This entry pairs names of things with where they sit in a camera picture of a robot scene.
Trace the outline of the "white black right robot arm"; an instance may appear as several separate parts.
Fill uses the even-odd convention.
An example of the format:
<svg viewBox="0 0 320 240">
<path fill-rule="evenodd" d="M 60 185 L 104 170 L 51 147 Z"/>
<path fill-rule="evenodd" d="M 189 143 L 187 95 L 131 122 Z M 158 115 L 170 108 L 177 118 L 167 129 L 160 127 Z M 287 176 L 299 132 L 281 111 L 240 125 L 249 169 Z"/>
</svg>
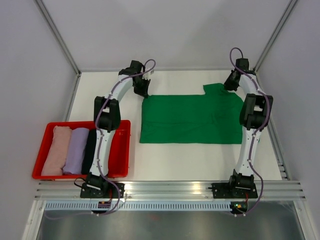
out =
<svg viewBox="0 0 320 240">
<path fill-rule="evenodd" d="M 242 142 L 239 158 L 228 183 L 228 192 L 233 198 L 256 199 L 258 197 L 253 170 L 255 156 L 262 131 L 267 127 L 273 105 L 273 97 L 259 86 L 256 74 L 249 70 L 249 60 L 238 58 L 234 69 L 224 82 L 224 89 L 237 91 L 242 88 L 245 99 L 239 114 Z"/>
</svg>

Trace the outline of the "green t shirt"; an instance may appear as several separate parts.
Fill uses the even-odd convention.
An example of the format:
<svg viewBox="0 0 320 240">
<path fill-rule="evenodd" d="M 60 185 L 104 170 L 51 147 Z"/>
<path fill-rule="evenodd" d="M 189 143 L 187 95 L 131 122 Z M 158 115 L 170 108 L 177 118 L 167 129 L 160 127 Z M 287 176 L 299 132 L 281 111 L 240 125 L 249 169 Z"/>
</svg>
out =
<svg viewBox="0 0 320 240">
<path fill-rule="evenodd" d="M 243 100 L 221 83 L 203 94 L 150 95 L 142 102 L 141 144 L 240 145 Z"/>
</svg>

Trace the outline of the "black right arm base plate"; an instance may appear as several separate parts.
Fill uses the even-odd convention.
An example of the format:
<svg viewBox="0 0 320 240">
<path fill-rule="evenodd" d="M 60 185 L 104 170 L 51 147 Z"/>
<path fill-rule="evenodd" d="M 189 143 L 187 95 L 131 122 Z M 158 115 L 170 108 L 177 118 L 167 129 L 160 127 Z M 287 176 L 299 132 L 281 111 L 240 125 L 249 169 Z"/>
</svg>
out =
<svg viewBox="0 0 320 240">
<path fill-rule="evenodd" d="M 235 186 L 228 182 L 212 183 L 211 191 L 214 199 L 257 199 L 258 192 L 256 185 Z"/>
</svg>

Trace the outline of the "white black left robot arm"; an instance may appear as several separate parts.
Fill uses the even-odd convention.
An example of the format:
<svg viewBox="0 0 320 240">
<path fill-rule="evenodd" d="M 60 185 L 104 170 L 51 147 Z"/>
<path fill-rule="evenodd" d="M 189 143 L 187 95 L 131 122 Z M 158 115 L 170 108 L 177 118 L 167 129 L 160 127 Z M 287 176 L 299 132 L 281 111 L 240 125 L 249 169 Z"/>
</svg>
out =
<svg viewBox="0 0 320 240">
<path fill-rule="evenodd" d="M 81 186 L 82 199 L 108 198 L 113 190 L 117 197 L 121 191 L 117 184 L 108 179 L 109 157 L 112 141 L 121 123 L 120 102 L 129 89 L 143 98 L 148 98 L 150 75 L 156 66 L 154 59 L 145 63 L 132 60 L 130 66 L 118 72 L 117 81 L 109 93 L 94 100 L 94 125 L 96 145 L 89 173 Z"/>
</svg>

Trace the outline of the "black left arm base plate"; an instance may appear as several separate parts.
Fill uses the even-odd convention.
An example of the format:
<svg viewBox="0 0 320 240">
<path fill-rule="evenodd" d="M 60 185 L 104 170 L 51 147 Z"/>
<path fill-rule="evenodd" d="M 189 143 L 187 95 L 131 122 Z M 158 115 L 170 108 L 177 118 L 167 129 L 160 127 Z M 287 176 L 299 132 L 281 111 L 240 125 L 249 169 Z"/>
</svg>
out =
<svg viewBox="0 0 320 240">
<path fill-rule="evenodd" d="M 93 186 L 83 183 L 80 190 L 80 198 L 82 199 L 118 199 L 124 197 L 125 185 L 116 182 L 117 188 L 111 184 L 106 183 L 102 187 Z"/>
</svg>

